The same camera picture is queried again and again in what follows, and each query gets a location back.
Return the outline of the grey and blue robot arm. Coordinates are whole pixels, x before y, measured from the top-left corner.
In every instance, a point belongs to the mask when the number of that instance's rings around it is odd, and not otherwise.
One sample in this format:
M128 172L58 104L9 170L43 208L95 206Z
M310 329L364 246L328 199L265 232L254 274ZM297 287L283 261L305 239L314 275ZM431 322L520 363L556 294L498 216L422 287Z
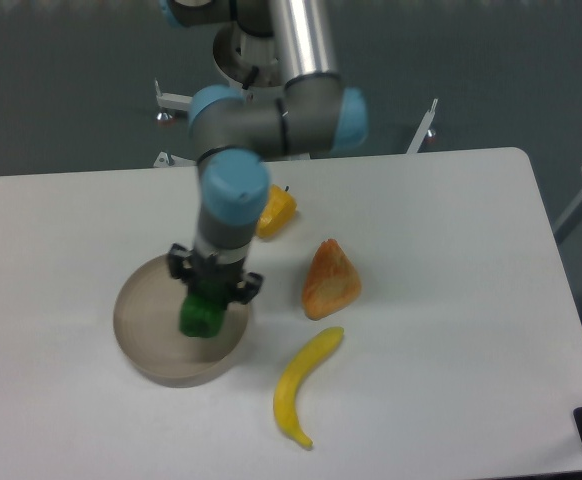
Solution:
M201 205L192 250L169 254L173 277L191 296L225 308L249 303L262 278L243 269L268 199L265 160L353 148L368 134L360 90L343 85L322 1L163 1L164 15L191 27L235 22L271 39L282 94L248 102L227 86L192 98L188 132L196 152Z

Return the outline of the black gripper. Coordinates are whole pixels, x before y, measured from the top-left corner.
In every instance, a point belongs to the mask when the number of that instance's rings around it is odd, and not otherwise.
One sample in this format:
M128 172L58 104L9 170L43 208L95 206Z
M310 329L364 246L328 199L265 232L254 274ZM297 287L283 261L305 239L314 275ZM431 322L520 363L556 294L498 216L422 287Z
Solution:
M260 292L263 276L255 272L243 271L246 258L228 264L218 263L213 256L203 258L173 243L167 252L166 261L169 275L173 279L188 280L188 294L210 300L231 300L249 304Z

